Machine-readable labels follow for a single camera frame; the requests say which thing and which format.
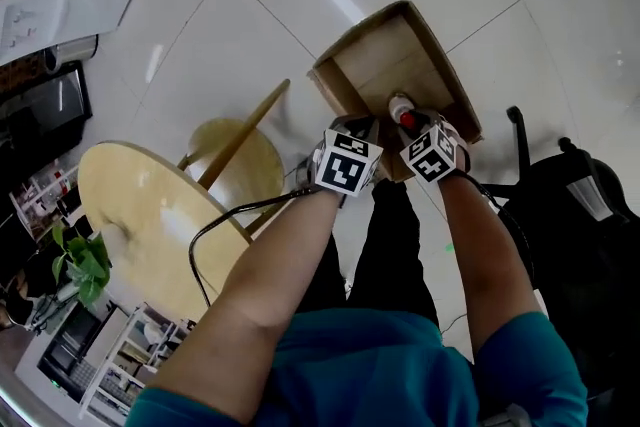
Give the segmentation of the silver trash can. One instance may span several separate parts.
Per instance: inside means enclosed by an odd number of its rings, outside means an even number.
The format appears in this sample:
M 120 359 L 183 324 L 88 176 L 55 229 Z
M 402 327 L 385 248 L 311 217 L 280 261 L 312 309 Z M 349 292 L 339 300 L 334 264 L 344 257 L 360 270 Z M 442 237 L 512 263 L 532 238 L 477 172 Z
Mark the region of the silver trash can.
M 98 44 L 99 36 L 92 35 L 50 46 L 43 52 L 45 69 L 54 74 L 67 63 L 90 60 L 96 54 Z

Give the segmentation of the person's black trousers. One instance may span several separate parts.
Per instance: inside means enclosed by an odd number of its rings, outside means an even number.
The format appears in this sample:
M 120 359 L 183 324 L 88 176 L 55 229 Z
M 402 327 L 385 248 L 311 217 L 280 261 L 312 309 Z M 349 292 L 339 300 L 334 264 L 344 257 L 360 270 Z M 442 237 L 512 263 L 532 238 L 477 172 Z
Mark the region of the person's black trousers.
M 372 191 L 374 208 L 353 285 L 345 291 L 335 239 L 329 238 L 299 313 L 363 308 L 422 316 L 438 324 L 419 259 L 420 223 L 406 185 L 383 179 Z

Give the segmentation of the black mesh office chair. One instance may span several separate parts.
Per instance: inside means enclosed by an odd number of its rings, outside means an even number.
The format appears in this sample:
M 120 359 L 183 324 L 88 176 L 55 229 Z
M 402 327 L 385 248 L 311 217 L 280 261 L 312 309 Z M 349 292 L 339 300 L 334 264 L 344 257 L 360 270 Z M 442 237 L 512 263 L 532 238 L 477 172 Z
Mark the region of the black mesh office chair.
M 588 427 L 640 425 L 640 216 L 617 174 L 562 137 L 557 155 L 530 159 L 515 131 L 519 179 L 487 184 L 533 288 L 587 388 Z

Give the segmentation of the bottle with red cap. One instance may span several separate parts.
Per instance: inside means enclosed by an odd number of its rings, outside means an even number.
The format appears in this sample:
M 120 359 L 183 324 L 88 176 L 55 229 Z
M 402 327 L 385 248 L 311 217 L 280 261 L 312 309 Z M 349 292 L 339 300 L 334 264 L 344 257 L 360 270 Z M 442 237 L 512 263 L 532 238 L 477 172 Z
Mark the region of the bottle with red cap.
M 413 102 L 403 93 L 393 95 L 388 102 L 388 109 L 391 119 L 407 129 L 414 129 L 416 125 L 413 111 L 415 106 Z

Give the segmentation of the round wooden table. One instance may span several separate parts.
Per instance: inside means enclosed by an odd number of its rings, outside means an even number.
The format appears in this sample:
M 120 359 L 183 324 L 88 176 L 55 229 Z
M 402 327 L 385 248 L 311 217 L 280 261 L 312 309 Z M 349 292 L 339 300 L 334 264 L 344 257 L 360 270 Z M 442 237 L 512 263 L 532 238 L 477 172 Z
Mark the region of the round wooden table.
M 172 320 L 202 317 L 253 235 L 283 207 L 257 208 L 248 226 L 228 219 L 198 234 L 237 206 L 282 194 L 282 160 L 257 126 L 289 85 L 284 80 L 245 120 L 202 123 L 176 164 L 122 141 L 84 153 L 80 199 L 103 236 L 111 284 Z

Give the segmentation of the brown cardboard box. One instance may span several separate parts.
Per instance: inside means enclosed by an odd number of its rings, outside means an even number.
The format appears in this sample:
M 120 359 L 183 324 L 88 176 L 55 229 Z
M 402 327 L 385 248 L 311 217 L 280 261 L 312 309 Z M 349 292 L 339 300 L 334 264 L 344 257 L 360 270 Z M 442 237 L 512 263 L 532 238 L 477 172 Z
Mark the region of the brown cardboard box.
M 403 93 L 419 108 L 442 114 L 469 144 L 482 127 L 445 51 L 416 6 L 394 2 L 350 28 L 309 72 L 336 115 L 379 119 L 379 170 L 402 182 L 414 176 L 400 157 L 406 146 L 388 102 Z

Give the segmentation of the white shelving unit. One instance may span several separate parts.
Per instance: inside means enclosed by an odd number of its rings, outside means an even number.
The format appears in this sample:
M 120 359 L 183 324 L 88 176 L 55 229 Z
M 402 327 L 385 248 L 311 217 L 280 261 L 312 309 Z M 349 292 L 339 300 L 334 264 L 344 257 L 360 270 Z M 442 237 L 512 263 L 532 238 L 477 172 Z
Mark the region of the white shelving unit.
M 193 327 L 146 303 L 127 311 L 109 300 L 98 313 L 75 303 L 32 340 L 17 378 L 72 427 L 124 427 L 139 394 Z

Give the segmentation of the green potted plant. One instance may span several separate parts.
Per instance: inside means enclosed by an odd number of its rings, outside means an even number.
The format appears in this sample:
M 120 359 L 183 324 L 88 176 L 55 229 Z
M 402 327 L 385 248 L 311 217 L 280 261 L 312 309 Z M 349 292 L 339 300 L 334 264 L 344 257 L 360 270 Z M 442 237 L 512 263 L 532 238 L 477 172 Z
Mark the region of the green potted plant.
M 76 288 L 79 302 L 90 307 L 108 284 L 112 268 L 102 235 L 96 234 L 90 239 L 77 236 L 66 241 L 61 225 L 54 225 L 51 232 L 62 250 L 52 263 L 56 284 L 59 285 L 61 276 L 66 275 Z

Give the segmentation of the white metal rack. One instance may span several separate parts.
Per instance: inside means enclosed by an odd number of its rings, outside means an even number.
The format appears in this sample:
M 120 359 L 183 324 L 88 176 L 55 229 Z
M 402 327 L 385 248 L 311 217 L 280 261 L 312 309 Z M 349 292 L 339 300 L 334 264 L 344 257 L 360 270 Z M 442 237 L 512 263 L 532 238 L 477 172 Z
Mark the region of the white metal rack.
M 63 217 L 58 202 L 77 185 L 77 175 L 78 165 L 57 159 L 9 192 L 19 220 L 35 241 Z

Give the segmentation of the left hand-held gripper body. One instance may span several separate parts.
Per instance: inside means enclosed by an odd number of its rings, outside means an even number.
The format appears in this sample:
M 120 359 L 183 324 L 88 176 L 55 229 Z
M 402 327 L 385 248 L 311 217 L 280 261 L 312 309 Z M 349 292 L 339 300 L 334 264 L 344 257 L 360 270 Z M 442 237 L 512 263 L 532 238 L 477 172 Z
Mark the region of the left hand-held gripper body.
M 373 179 L 383 148 L 378 119 L 373 115 L 336 118 L 314 151 L 298 165 L 298 187 L 330 190 L 342 207 Z

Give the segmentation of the person's teal shirt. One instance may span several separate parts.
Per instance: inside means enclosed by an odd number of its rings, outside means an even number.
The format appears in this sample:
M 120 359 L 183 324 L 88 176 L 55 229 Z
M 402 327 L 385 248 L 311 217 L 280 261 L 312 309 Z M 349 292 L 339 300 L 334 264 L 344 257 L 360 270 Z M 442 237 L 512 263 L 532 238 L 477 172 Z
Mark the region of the person's teal shirt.
M 127 427 L 243 426 L 151 383 Z M 436 324 L 416 314 L 296 310 L 248 424 L 473 426 L 516 407 L 534 426 L 585 427 L 586 401 L 572 354 L 541 311 L 512 319 L 466 359 L 444 346 Z

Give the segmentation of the white water dispenser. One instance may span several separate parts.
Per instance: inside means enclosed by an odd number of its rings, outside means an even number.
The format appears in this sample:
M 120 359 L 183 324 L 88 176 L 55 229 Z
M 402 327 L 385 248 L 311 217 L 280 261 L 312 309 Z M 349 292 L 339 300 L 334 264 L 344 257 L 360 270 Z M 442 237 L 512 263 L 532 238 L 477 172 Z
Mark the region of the white water dispenser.
M 0 67 L 118 28 L 131 0 L 0 0 Z

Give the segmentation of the person's right forearm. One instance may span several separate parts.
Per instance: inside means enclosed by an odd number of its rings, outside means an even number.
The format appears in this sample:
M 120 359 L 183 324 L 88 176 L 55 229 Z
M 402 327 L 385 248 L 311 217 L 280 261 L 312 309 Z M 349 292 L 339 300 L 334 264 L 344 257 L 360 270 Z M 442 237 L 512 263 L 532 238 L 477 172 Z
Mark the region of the person's right forearm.
M 438 182 L 463 284 L 474 353 L 502 326 L 540 312 L 527 271 L 510 233 L 462 175 Z

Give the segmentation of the black glass door fridge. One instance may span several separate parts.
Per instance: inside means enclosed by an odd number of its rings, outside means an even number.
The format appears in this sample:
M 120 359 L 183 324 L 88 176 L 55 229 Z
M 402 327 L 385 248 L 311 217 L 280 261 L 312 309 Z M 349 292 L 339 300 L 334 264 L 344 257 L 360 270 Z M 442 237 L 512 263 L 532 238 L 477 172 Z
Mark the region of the black glass door fridge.
M 92 109 L 79 61 L 0 96 L 0 178 L 20 182 L 76 147 Z

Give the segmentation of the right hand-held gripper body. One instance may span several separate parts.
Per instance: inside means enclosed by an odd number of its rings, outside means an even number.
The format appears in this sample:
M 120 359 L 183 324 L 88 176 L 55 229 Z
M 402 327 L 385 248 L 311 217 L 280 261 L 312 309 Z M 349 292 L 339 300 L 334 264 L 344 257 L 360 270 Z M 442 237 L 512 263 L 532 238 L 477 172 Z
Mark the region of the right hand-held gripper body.
M 437 182 L 451 173 L 468 173 L 470 157 L 467 143 L 442 115 L 442 124 L 420 130 L 417 112 L 414 129 L 398 126 L 405 147 L 400 157 L 406 166 L 425 183 Z

